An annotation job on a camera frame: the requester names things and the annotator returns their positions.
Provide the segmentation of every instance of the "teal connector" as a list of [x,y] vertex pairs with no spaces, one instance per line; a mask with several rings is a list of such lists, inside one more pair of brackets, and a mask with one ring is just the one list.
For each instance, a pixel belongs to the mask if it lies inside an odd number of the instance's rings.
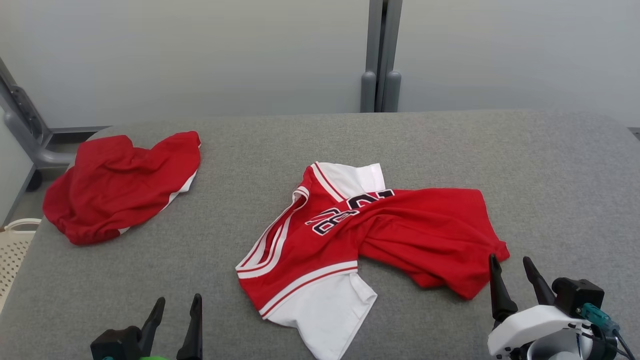
[[611,320],[611,316],[589,302],[583,305],[580,315],[599,327],[606,335],[612,335],[613,330],[620,331],[620,325]]

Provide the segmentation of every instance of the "clothing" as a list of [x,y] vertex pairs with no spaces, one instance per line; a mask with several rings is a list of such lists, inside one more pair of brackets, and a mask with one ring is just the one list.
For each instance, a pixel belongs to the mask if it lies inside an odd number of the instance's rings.
[[479,190],[388,190],[378,164],[314,163],[236,272],[263,319],[298,328],[318,359],[340,359],[377,297],[359,255],[471,299],[491,253],[509,257]]
[[200,165],[200,139],[190,131],[152,149],[124,136],[80,144],[76,163],[47,190],[44,215],[76,245],[120,236],[189,190]]

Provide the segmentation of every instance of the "white sleeve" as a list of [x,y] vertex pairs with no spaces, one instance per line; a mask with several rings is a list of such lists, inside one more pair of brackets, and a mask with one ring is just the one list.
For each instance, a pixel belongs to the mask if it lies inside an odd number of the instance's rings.
[[317,163],[327,181],[344,197],[352,197],[361,193],[378,192],[385,188],[380,164],[365,167]]
[[317,359],[339,360],[377,297],[353,272],[299,289],[267,319],[297,328]]

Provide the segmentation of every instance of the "gray fabric tabletop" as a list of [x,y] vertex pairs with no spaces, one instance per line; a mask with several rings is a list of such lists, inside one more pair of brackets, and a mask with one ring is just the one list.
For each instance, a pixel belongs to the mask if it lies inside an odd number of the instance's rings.
[[[235,265],[291,201],[313,161],[380,163],[389,188],[484,194],[511,258],[504,280],[520,309],[536,304],[522,257],[548,282],[589,279],[603,310],[640,353],[640,142],[584,113],[466,111],[301,115],[153,122],[105,129],[150,148],[195,130],[202,163],[188,193],[121,237],[76,247],[43,221],[0,315],[0,359],[90,359],[106,329],[142,326],[166,297],[152,353],[182,345],[202,294],[206,359],[310,359],[295,329],[260,319]],[[361,259],[378,299],[344,359],[489,359],[488,286],[471,301],[422,290]]]

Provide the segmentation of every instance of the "white wall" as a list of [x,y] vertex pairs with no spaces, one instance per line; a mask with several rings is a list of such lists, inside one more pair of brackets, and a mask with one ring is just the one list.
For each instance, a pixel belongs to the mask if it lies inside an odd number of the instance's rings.
[[9,214],[33,163],[2,121],[0,108],[0,226]]
[[358,112],[366,0],[20,0],[0,57],[49,127]]
[[394,69],[399,111],[568,108],[640,126],[640,2],[404,0]]

